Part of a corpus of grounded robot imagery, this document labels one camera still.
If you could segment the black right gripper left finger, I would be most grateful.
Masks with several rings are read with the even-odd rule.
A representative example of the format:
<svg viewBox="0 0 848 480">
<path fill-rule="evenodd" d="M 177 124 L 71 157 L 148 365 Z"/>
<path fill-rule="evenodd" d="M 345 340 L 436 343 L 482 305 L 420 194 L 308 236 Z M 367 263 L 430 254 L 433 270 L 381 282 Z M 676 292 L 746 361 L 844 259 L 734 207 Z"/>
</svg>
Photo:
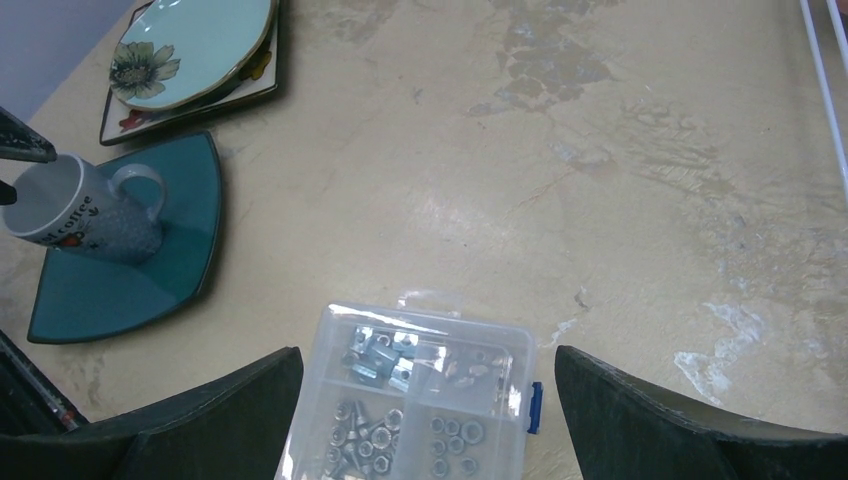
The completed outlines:
<svg viewBox="0 0 848 480">
<path fill-rule="evenodd" d="M 4 479 L 271 479 L 303 379 L 284 347 L 217 380 L 63 433 L 1 437 Z"/>
</svg>

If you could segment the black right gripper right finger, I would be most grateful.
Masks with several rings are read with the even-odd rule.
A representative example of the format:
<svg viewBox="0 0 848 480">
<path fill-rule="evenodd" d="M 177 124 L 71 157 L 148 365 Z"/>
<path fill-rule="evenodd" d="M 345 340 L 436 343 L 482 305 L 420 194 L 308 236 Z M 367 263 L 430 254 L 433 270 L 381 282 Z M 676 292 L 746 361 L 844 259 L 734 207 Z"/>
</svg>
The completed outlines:
<svg viewBox="0 0 848 480">
<path fill-rule="evenodd" d="M 576 347 L 557 391 L 586 479 L 844 479 L 847 438 L 774 424 L 640 379 Z"/>
</svg>

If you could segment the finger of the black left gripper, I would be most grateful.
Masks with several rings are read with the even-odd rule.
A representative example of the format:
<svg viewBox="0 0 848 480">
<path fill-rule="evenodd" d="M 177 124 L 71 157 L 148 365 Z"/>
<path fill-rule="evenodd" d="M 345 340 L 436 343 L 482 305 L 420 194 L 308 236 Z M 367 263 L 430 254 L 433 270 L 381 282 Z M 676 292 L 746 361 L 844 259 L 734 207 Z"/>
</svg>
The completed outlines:
<svg viewBox="0 0 848 480">
<path fill-rule="evenodd" d="M 4 181 L 0 181 L 0 205 L 8 206 L 17 202 L 17 190 Z"/>
<path fill-rule="evenodd" d="M 1 108 L 1 158 L 49 163 L 57 159 L 57 151 L 46 138 Z"/>
</svg>

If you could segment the grey coffee mug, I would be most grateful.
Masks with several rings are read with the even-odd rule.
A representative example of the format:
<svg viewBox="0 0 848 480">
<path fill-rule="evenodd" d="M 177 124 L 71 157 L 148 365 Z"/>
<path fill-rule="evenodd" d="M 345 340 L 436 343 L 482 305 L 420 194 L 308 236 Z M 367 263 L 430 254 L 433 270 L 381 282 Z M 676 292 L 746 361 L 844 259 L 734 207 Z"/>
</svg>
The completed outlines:
<svg viewBox="0 0 848 480">
<path fill-rule="evenodd" d="M 1 208 L 12 236 L 100 261 L 138 264 L 163 242 L 168 199 L 151 167 L 128 164 L 108 176 L 75 154 L 36 164 L 13 183 L 18 199 Z"/>
</svg>

